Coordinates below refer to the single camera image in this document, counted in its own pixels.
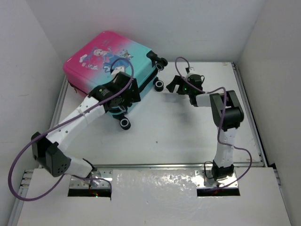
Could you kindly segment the teal suitcase with grey lining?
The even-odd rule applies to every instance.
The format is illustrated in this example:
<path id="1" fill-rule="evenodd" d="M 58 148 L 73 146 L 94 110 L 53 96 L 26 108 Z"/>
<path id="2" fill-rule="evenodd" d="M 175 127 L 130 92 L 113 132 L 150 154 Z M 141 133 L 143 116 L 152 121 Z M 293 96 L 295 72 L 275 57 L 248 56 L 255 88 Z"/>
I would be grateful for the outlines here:
<path id="1" fill-rule="evenodd" d="M 164 89 L 164 83 L 157 74 L 167 65 L 168 61 L 159 57 L 151 48 L 116 32 L 104 31 L 71 56 L 64 63 L 63 70 L 70 85 L 88 95 L 96 86 L 113 80 L 111 72 L 115 67 L 124 66 L 124 73 L 133 75 L 137 80 L 142 100 L 152 88 L 158 92 Z M 134 103 L 126 114 L 136 105 Z M 131 127 L 126 114 L 108 113 L 119 120 L 122 129 Z"/>

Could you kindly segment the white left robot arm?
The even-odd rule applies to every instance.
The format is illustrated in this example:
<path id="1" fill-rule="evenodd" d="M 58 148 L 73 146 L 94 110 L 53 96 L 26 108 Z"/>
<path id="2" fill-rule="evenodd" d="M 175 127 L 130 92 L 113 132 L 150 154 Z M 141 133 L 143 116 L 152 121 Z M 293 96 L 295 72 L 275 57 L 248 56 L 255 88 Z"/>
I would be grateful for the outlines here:
<path id="1" fill-rule="evenodd" d="M 111 107 L 126 107 L 140 100 L 133 75 L 119 72 L 106 84 L 93 88 L 82 103 L 45 135 L 32 136 L 34 159 L 52 176 L 63 174 L 87 178 L 94 167 L 87 160 L 65 153 L 76 136 Z"/>

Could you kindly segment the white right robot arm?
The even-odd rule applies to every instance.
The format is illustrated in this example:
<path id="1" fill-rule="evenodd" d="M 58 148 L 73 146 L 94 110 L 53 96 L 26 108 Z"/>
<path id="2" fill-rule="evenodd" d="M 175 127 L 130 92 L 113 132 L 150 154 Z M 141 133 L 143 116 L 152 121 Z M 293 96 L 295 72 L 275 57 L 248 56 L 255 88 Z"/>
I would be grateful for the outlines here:
<path id="1" fill-rule="evenodd" d="M 173 92 L 178 85 L 179 95 L 188 95 L 194 107 L 211 108 L 213 121 L 218 128 L 218 144 L 213 166 L 212 179 L 218 180 L 231 176 L 234 172 L 234 140 L 240 123 L 244 120 L 239 99 L 234 90 L 222 93 L 205 94 L 203 92 L 203 75 L 189 73 L 186 78 L 176 75 L 166 88 Z"/>

